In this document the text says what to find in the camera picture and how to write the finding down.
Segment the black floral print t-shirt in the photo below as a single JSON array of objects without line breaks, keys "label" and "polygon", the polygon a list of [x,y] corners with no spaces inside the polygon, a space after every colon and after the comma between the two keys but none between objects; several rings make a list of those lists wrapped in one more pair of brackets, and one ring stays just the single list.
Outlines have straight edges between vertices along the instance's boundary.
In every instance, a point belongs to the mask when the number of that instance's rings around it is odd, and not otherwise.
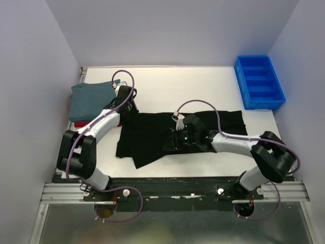
[{"label": "black floral print t-shirt", "polygon": [[[223,132],[237,135],[248,135],[242,117],[242,111],[219,111]],[[209,130],[217,130],[215,111],[194,113]],[[175,127],[171,112],[138,113],[127,120],[121,129],[117,143],[116,157],[132,158],[135,167],[141,168],[166,155],[203,153],[196,146],[181,151],[163,151],[169,130]]]}]

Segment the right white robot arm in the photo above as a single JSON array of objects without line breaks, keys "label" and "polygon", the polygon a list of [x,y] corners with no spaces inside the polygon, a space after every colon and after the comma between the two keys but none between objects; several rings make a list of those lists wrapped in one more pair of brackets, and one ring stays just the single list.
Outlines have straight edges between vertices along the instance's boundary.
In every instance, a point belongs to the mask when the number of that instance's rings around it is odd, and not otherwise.
[{"label": "right white robot arm", "polygon": [[197,146],[201,151],[214,153],[233,153],[253,158],[256,166],[243,172],[233,186],[224,190],[230,197],[245,199],[258,186],[270,181],[282,183],[289,173],[296,156],[272,132],[251,138],[210,130],[194,114],[173,115],[176,122],[170,128],[164,151],[180,151]]}]

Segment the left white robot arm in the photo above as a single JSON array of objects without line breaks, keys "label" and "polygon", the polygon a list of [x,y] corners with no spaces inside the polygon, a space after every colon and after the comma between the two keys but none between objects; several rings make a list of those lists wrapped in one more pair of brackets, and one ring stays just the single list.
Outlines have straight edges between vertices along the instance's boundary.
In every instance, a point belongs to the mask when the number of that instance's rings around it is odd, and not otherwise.
[{"label": "left white robot arm", "polygon": [[64,132],[56,167],[66,175],[74,175],[95,188],[95,195],[102,201],[112,197],[109,185],[112,178],[96,166],[96,145],[112,129],[122,125],[138,113],[134,103],[136,90],[127,85],[118,85],[117,97],[88,125]]}]

